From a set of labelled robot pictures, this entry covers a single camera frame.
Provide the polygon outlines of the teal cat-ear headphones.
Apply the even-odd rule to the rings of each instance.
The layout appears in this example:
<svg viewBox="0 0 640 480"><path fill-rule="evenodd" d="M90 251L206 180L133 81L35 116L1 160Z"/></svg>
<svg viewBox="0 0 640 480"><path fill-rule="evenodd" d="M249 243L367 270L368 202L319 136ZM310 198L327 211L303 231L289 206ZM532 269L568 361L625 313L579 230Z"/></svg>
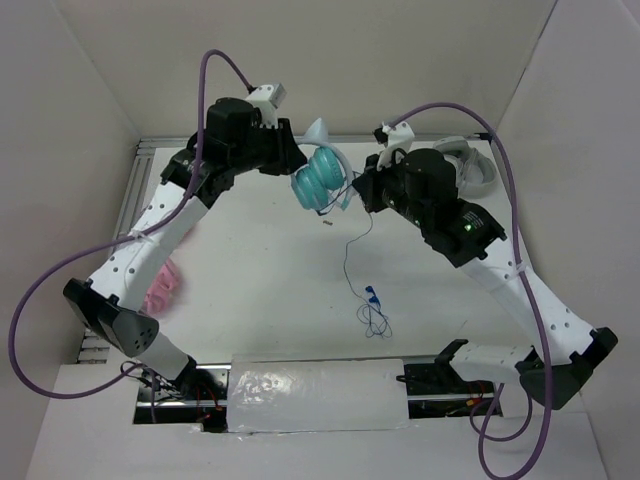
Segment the teal cat-ear headphones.
<svg viewBox="0 0 640 480"><path fill-rule="evenodd" d="M355 194L355 175L346 156L329 142L326 122L316 119L296 144L316 147L307 163L291 175L300 205L319 214L334 205L346 210Z"/></svg>

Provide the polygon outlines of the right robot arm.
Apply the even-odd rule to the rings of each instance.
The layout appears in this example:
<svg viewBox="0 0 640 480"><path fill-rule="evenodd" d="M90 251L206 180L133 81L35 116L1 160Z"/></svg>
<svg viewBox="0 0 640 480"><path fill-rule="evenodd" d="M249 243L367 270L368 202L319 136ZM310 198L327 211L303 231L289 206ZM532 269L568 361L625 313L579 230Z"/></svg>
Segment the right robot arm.
<svg viewBox="0 0 640 480"><path fill-rule="evenodd" d="M365 160L354 188L369 213L391 209L424 242L481 285L527 335L526 347L452 341L437 357L436 379L448 392L472 381L518 384L538 404L562 409L618 343L614 332L574 314L527 265L517 262L500 223L460 198L455 167L435 149L396 150L380 167Z"/></svg>

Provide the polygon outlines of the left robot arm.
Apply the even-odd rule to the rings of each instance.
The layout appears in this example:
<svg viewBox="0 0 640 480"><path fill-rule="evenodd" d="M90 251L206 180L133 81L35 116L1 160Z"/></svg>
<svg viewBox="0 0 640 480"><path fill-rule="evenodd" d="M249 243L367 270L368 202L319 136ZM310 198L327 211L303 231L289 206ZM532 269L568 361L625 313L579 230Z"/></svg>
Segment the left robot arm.
<svg viewBox="0 0 640 480"><path fill-rule="evenodd" d="M72 279L63 295L99 337L162 377L176 399L196 390L197 363L143 311L147 291L184 236L208 213L236 176L258 170L288 175L306 161L288 120L273 100L222 98L206 113L202 136L193 135L161 173L155 192L134 227L86 280Z"/></svg>

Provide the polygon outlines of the white grey headphones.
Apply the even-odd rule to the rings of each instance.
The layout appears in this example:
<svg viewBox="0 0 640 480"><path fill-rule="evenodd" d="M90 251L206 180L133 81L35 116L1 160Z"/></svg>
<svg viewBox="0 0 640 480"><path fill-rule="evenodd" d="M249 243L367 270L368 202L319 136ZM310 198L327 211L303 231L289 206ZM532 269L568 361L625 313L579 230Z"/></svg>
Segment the white grey headphones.
<svg viewBox="0 0 640 480"><path fill-rule="evenodd" d="M497 180L496 167L464 137L440 139L433 144L433 148L454 166L456 187L461 197L478 199L491 193Z"/></svg>

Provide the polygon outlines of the pink headphones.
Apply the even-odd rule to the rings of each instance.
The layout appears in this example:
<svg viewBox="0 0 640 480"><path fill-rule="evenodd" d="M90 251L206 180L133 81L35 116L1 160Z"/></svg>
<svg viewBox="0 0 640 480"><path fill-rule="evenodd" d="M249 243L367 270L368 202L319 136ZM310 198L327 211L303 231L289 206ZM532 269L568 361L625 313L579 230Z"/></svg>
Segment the pink headphones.
<svg viewBox="0 0 640 480"><path fill-rule="evenodd" d="M171 259L167 259L148 288L141 310L150 316L163 312L170 306L180 284L179 269Z"/></svg>

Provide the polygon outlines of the white taped sheet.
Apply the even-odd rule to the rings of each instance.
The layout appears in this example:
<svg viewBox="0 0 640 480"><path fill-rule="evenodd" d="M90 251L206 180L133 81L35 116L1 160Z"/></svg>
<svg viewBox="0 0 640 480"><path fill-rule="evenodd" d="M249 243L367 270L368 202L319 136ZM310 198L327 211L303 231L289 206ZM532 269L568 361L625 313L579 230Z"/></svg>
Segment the white taped sheet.
<svg viewBox="0 0 640 480"><path fill-rule="evenodd" d="M233 357L227 430L239 434L386 431L409 426L398 358Z"/></svg>

